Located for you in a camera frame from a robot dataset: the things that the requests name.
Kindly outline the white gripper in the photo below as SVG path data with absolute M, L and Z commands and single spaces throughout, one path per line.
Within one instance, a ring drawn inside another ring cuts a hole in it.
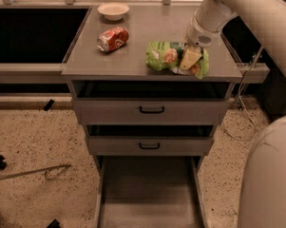
M 188 47 L 181 59 L 181 69 L 189 69 L 201 57 L 201 48 L 208 48 L 213 41 L 220 36 L 220 32 L 211 32 L 204 29 L 196 17 L 192 17 L 186 31 L 186 41 L 190 46 Z

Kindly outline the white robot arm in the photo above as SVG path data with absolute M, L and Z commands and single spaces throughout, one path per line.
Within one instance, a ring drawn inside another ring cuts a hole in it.
M 282 0 L 203 0 L 186 39 L 214 36 L 239 16 L 286 77 L 286 2 Z M 250 148 L 238 209 L 238 228 L 286 228 L 286 116 L 268 125 Z

